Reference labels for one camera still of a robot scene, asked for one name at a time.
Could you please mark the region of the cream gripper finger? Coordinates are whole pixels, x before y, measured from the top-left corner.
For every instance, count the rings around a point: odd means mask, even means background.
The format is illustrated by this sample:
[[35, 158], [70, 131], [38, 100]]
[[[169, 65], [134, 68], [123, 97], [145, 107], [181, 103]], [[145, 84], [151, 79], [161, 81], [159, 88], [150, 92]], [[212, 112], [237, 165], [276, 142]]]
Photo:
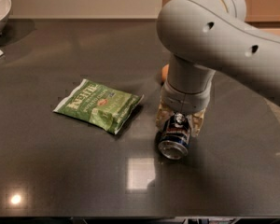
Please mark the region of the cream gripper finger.
[[189, 126], [191, 129], [191, 135], [197, 137], [201, 131], [204, 121], [204, 114], [206, 109], [203, 109], [194, 114], [188, 115]]
[[156, 115], [156, 127], [161, 132], [165, 122], [174, 114], [174, 111], [163, 101], [160, 101]]

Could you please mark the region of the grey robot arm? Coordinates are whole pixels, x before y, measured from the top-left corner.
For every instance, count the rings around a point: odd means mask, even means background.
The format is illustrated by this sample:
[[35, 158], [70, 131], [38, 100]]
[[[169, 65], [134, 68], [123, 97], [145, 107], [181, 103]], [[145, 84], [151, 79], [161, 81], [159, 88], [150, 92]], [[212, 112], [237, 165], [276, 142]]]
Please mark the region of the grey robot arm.
[[280, 36], [245, 23], [245, 0], [171, 0], [157, 34], [171, 52], [156, 126], [175, 113], [199, 133], [219, 71], [280, 107]]

